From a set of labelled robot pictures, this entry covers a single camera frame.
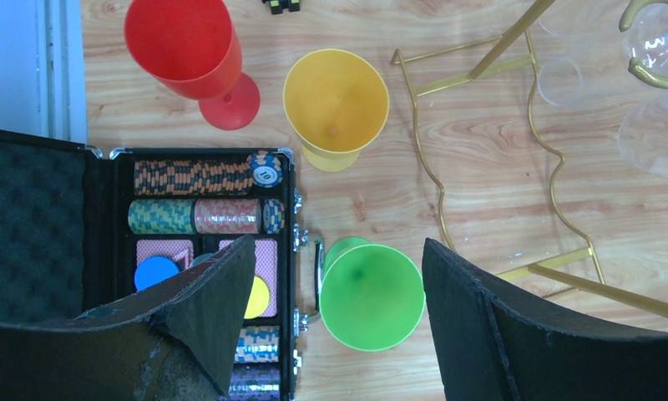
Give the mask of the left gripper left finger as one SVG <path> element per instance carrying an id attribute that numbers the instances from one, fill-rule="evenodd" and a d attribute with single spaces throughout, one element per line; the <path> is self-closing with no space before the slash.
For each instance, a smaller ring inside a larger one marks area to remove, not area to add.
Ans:
<path id="1" fill-rule="evenodd" d="M 255 241 L 73 319 L 0 322 L 0 400 L 152 400 L 227 393 Z"/>

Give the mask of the orange wine glass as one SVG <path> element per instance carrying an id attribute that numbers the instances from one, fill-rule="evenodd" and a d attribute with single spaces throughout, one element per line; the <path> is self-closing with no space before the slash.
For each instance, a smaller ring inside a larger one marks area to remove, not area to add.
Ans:
<path id="1" fill-rule="evenodd" d="M 298 59 L 283 86 L 286 117 L 306 160 L 325 172 L 351 167 L 387 123 L 388 88 L 366 59 L 324 48 Z"/>

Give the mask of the red wine glass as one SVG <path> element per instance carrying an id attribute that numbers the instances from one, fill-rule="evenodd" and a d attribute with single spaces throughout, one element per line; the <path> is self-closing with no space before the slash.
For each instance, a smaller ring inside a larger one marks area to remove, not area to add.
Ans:
<path id="1" fill-rule="evenodd" d="M 222 1 L 133 1 L 124 21 L 133 60 L 174 93 L 197 101 L 214 127 L 236 130 L 256 117 L 261 95 L 243 73 L 240 40 Z"/>

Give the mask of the green wine glass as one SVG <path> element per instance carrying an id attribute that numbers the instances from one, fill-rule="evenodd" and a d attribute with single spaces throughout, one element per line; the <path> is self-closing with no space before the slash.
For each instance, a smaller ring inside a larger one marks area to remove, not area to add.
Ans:
<path id="1" fill-rule="evenodd" d="M 426 295 L 422 273 L 406 254 L 350 236 L 326 252 L 318 301 L 321 319 L 338 342 L 380 352 L 417 329 Z"/>

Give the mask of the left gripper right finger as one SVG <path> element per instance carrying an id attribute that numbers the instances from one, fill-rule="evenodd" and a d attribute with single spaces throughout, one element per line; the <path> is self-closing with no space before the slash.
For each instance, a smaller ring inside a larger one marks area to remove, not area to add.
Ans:
<path id="1" fill-rule="evenodd" d="M 561 307 L 427 239 L 422 273 L 448 400 L 668 400 L 668 332 Z"/>

